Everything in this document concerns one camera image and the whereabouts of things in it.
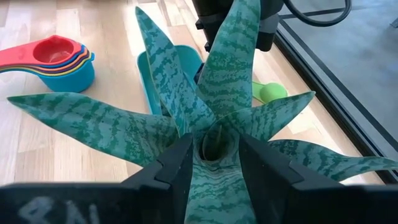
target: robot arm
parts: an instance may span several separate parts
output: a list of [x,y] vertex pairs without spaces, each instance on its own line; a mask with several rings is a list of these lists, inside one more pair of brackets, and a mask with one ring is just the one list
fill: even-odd
[[[217,31],[223,23],[233,0],[192,0],[198,14],[197,29],[203,29],[207,43],[206,51],[210,51]],[[267,52],[271,49],[279,23],[278,12],[285,4],[287,8],[302,22],[317,27],[333,26],[347,17],[351,11],[351,0],[345,0],[346,8],[341,16],[332,21],[315,21],[299,12],[290,0],[261,0],[261,21],[256,48]]]

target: teal plastic bin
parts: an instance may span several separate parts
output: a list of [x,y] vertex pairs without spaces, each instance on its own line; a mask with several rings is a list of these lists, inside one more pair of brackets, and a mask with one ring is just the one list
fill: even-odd
[[[187,45],[176,45],[178,57],[182,70],[185,72],[192,86],[196,86],[193,77],[196,75],[202,60],[198,52]],[[149,112],[152,114],[162,114],[160,108],[160,99],[155,91],[155,86],[150,76],[149,64],[146,52],[141,53],[137,59],[138,69],[141,74],[142,84],[144,85],[144,92],[149,106]]]

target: green patterned leaf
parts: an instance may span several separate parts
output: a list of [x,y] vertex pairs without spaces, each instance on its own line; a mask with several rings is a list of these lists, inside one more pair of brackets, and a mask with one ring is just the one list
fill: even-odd
[[292,160],[336,181],[375,170],[398,169],[398,162],[384,157],[348,157],[305,141],[276,140],[268,144]]
[[217,142],[216,136],[220,126],[223,139],[228,139],[228,159],[237,161],[239,134],[249,134],[261,141],[268,141],[283,127],[289,124],[312,100],[315,92],[273,100],[255,108],[245,108],[226,115],[213,124],[207,132],[203,148],[207,157],[219,155],[219,147],[212,147]]
[[193,166],[185,223],[256,223],[240,166]]
[[211,46],[197,93],[217,118],[250,108],[260,0],[235,0]]
[[213,112],[196,96],[182,71],[175,46],[149,16],[136,8],[148,62],[160,100],[177,124],[178,133],[204,133],[215,121]]
[[51,128],[93,149],[145,166],[177,138],[170,118],[115,108],[78,93],[8,100]]

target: black cable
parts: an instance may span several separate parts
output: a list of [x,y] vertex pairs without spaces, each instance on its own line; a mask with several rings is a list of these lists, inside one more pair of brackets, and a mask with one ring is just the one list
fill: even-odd
[[314,19],[310,19],[308,16],[305,14],[301,13],[293,4],[290,0],[284,0],[286,7],[292,12],[292,14],[300,19],[302,22],[315,26],[315,27],[329,27],[336,25],[337,23],[341,22],[343,19],[345,19],[349,12],[351,11],[351,8],[353,7],[353,3],[351,0],[345,0],[346,6],[343,11],[343,13],[337,17],[336,19],[333,19],[331,21],[316,21]]

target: white marking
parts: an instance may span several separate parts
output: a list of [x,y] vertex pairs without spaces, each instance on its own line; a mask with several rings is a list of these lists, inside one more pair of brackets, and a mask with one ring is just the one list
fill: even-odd
[[100,216],[98,215],[97,206],[91,204],[89,210],[91,224],[100,224]]
[[53,200],[49,197],[36,197],[19,209],[18,215],[30,224],[50,224],[44,216],[51,211]]
[[66,224],[87,224],[79,209],[72,201],[67,201],[67,222]]

